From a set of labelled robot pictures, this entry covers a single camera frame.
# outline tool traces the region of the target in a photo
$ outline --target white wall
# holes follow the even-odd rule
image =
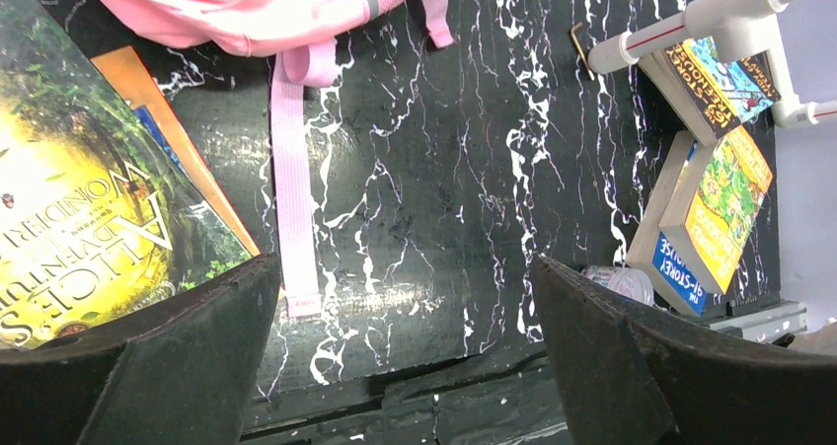
[[[779,15],[794,89],[837,100],[837,0],[799,0]],[[808,308],[808,330],[837,317],[837,123],[777,129],[782,297]]]

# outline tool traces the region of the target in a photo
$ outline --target red stripe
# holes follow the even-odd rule
[[[658,38],[660,38],[660,37],[665,37],[665,36],[668,36],[669,34],[676,33],[677,31],[680,31],[681,29],[683,29],[683,26],[677,26],[677,27],[676,27],[676,28],[674,28],[674,29],[669,29],[668,31],[666,31],[666,32],[664,32],[664,33],[657,34],[656,36],[649,37],[649,38],[647,38],[647,39],[645,39],[645,40],[643,40],[643,41],[641,41],[641,42],[637,42],[637,43],[635,43],[635,44],[633,44],[633,45],[630,45],[628,48],[626,48],[626,50],[631,50],[632,48],[636,48],[636,47],[639,47],[640,45],[643,45],[643,44],[645,44],[645,43],[649,43],[649,42],[651,42],[652,40],[656,40],[656,39],[658,39]]]

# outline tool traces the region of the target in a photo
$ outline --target marble tabletop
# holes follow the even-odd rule
[[[41,1],[88,56],[136,47],[258,244],[275,251],[270,60],[161,46],[98,0]],[[277,312],[254,404],[540,341],[533,257],[622,262],[683,127],[637,68],[590,81],[569,29],[583,23],[590,46],[685,2],[450,0],[456,43],[435,50],[410,0],[339,36],[340,77],[306,101],[325,313]],[[773,129],[765,116],[749,128],[775,173]],[[710,310],[779,289],[775,186]],[[259,410],[253,426],[266,421]]]

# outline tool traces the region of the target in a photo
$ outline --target pink bag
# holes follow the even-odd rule
[[[137,34],[164,45],[183,48],[214,40],[236,55],[276,55],[270,132],[288,316],[319,314],[303,87],[334,83],[336,35],[405,0],[101,1]],[[445,20],[448,0],[421,1],[436,46],[453,43]]]

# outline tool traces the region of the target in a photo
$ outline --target book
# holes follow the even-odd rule
[[[703,145],[779,100],[764,54],[723,63],[711,37],[689,38],[640,58],[640,68]]]
[[[689,131],[674,136],[626,256],[627,264],[647,274],[654,291],[668,305],[692,317],[703,312],[707,293],[659,230],[659,221],[695,151],[705,150]]]
[[[692,156],[660,230],[708,292],[729,287],[772,180],[743,126]]]
[[[0,0],[0,342],[29,349],[251,256],[39,0]]]
[[[139,112],[140,120],[146,126],[156,127],[156,131],[154,127],[149,129],[157,142],[170,156],[176,156],[180,169],[197,186],[245,248],[254,256],[257,255],[259,247],[133,47],[119,48],[94,57],[91,61],[128,104]]]

